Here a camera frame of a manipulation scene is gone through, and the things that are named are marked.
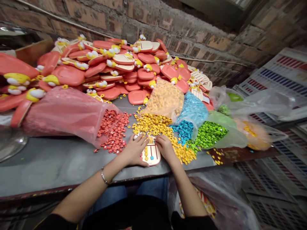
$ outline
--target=bracelet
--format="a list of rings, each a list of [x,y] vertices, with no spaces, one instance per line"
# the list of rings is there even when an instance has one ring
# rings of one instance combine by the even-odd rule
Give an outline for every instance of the bracelet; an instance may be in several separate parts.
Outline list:
[[[107,185],[110,185],[107,180],[105,179],[105,176],[103,175],[103,168],[101,168],[101,177],[103,179],[103,181],[107,184]]]

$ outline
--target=wire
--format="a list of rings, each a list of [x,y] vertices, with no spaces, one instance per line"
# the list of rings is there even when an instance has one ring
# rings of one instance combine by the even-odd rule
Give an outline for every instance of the wire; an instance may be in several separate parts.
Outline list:
[[[60,20],[60,21],[63,21],[63,22],[65,22],[65,23],[68,23],[68,24],[74,25],[74,26],[76,26],[76,27],[79,27],[79,28],[81,28],[81,29],[83,29],[83,30],[90,31],[90,32],[92,32],[92,33],[95,33],[95,34],[98,34],[98,35],[101,35],[101,36],[104,36],[104,37],[107,37],[107,38],[113,38],[113,37],[111,37],[111,36],[109,36],[109,35],[106,35],[106,34],[97,32],[97,31],[95,31],[95,30],[89,29],[89,28],[87,28],[87,27],[84,27],[84,26],[82,26],[82,25],[76,24],[76,23],[74,23],[74,22],[72,22],[72,21],[69,21],[69,20],[67,20],[67,19],[63,19],[63,18],[61,18],[61,17],[59,17],[59,16],[56,16],[56,15],[54,15],[54,14],[52,14],[52,13],[49,13],[49,12],[47,12],[47,11],[45,11],[45,10],[43,10],[43,9],[41,9],[41,8],[39,8],[39,7],[37,7],[37,6],[34,6],[34,5],[32,5],[32,4],[28,3],[28,2],[25,2],[25,1],[23,1],[23,0],[15,0],[15,1],[17,1],[17,2],[19,2],[19,3],[22,3],[22,4],[25,4],[25,5],[27,5],[27,6],[31,7],[31,8],[33,8],[33,9],[35,9],[35,10],[37,10],[37,11],[40,11],[40,12],[42,12],[42,13],[44,13],[44,14],[48,14],[49,16],[51,16],[51,17],[53,17],[53,18],[56,18],[57,20]],[[230,63],[230,64],[236,64],[236,65],[247,66],[247,65],[245,65],[245,64],[237,63],[237,62],[228,62],[228,61],[219,61],[219,60],[216,60],[216,61],[209,61],[209,60],[204,60],[204,59],[193,59],[193,58],[179,57],[179,56],[177,56],[177,57],[180,58],[180,59],[190,60],[190,61],[209,62],[209,63],[212,63],[212,62],[223,62],[223,63]]]

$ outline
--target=person's right hand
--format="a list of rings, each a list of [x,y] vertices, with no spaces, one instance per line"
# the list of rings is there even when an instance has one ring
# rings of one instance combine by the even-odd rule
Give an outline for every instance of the person's right hand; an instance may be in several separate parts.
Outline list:
[[[164,135],[157,136],[155,144],[157,145],[159,151],[161,152],[162,156],[165,158],[165,160],[169,165],[177,162],[180,163],[179,159],[175,154],[172,143],[167,136]]]

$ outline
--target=pink plastic bag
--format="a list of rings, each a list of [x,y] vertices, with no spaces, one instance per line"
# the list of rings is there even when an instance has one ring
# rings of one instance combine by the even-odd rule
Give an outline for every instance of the pink plastic bag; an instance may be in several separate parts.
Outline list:
[[[108,139],[108,135],[97,137],[106,110],[122,113],[76,89],[55,87],[31,106],[22,128],[29,136],[76,135],[100,148]]]

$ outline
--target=plastic bag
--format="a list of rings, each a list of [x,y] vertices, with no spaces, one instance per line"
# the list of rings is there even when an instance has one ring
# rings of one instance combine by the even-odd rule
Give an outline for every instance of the plastic bag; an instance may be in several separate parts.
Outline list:
[[[214,110],[218,110],[219,107],[224,104],[228,106],[230,104],[230,98],[226,93],[226,86],[218,87],[214,86],[209,92],[209,98],[212,102]]]
[[[187,175],[214,206],[216,213],[212,220],[218,229],[260,229],[253,209],[238,195],[238,191],[248,183],[248,178],[238,170],[233,167],[211,167]],[[178,190],[173,178],[169,179],[168,207],[170,216],[173,211],[181,213]]]
[[[182,91],[175,85],[158,77],[147,106],[141,113],[162,115],[175,123],[182,111],[184,97]]]
[[[197,137],[198,128],[202,126],[208,116],[208,109],[195,95],[190,91],[185,94],[183,109],[174,125],[179,125],[182,120],[193,124],[192,140]]]
[[[230,148],[247,146],[248,140],[245,135],[237,129],[236,122],[230,117],[221,114],[220,112],[211,110],[206,121],[215,122],[224,128],[228,129],[228,133],[220,139],[211,148]]]
[[[231,102],[228,106],[231,116],[246,117],[258,112],[287,116],[295,106],[295,98],[274,89],[266,89],[246,97],[243,101]]]
[[[247,140],[247,146],[254,150],[267,150],[272,142],[288,138],[288,135],[269,126],[265,126],[251,117],[242,120],[234,118],[237,128]]]
[[[29,136],[76,135],[100,148],[108,139],[108,135],[97,138],[106,110],[121,113],[115,105],[76,89],[55,87],[31,106],[21,127]]]

